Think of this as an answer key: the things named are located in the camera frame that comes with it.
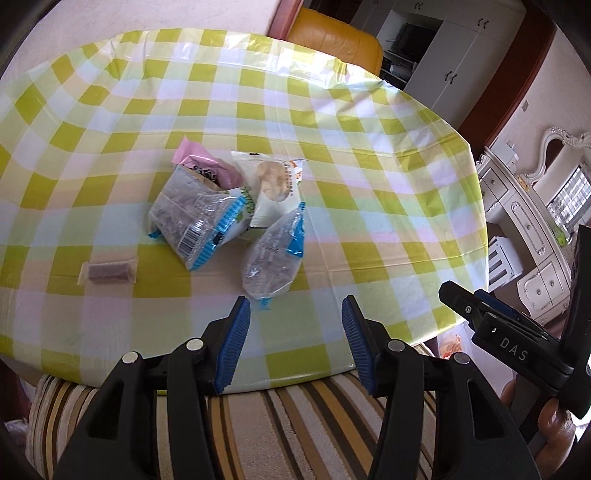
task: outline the striped cushion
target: striped cushion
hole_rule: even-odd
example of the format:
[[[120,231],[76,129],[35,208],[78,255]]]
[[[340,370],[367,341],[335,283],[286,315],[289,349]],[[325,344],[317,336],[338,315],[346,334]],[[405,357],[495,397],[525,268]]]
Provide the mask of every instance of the striped cushion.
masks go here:
[[[418,346],[417,350],[428,354]],[[96,389],[45,376],[30,414],[27,458],[47,480]],[[434,397],[425,394],[421,480],[431,478]],[[355,372],[290,387],[212,397],[208,401],[224,477],[254,479],[367,478],[385,399],[368,397]],[[157,398],[158,463],[172,480],[166,397]]]

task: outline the bolt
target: bolt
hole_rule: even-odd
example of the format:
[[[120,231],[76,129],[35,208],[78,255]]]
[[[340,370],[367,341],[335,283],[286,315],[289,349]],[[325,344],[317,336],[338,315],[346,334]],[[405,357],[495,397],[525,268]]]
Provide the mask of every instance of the bolt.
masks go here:
[[[121,359],[125,364],[132,364],[138,359],[138,354],[136,352],[127,352]]]
[[[201,350],[201,348],[203,348],[203,340],[201,340],[200,338],[191,338],[188,342],[187,342],[187,350],[191,350],[192,352],[195,352],[197,350]]]
[[[454,353],[453,359],[461,365],[466,365],[470,363],[470,357],[467,356],[464,352]]]
[[[404,350],[404,342],[401,340],[390,340],[388,348],[393,352],[402,352]]]

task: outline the hand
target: hand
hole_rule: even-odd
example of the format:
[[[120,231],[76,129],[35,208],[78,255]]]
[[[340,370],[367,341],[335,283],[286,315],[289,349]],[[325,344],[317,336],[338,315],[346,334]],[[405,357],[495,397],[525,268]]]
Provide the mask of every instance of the hand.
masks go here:
[[[515,396],[515,380],[505,385],[501,401],[509,408]],[[558,399],[548,400],[538,417],[538,429],[546,437],[546,445],[538,452],[535,462],[544,480],[550,478],[563,464],[574,442],[574,426],[570,413],[560,408]]]

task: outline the pink snack package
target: pink snack package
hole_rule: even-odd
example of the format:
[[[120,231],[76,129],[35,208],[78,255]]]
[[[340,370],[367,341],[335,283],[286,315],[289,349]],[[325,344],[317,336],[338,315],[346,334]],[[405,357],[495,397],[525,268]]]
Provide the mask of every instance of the pink snack package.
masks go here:
[[[237,189],[244,185],[240,172],[232,165],[212,157],[199,142],[191,142],[187,137],[173,155],[173,163],[184,165],[210,179],[224,190]]]

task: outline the yellow checkered tablecloth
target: yellow checkered tablecloth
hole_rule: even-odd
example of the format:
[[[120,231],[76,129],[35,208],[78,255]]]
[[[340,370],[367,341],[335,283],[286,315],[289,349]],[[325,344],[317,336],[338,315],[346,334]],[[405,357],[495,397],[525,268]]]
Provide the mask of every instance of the yellow checkered tablecloth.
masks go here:
[[[360,67],[283,41],[134,31],[45,62],[0,93],[0,353],[99,385],[130,350],[172,351],[243,293],[244,244],[188,272],[145,214],[183,136],[221,158],[308,160],[306,253],[291,290],[252,307],[229,391],[352,367],[340,302],[417,343],[457,322],[449,279],[488,282],[466,142]],[[138,281],[78,286],[83,262],[139,258]]]

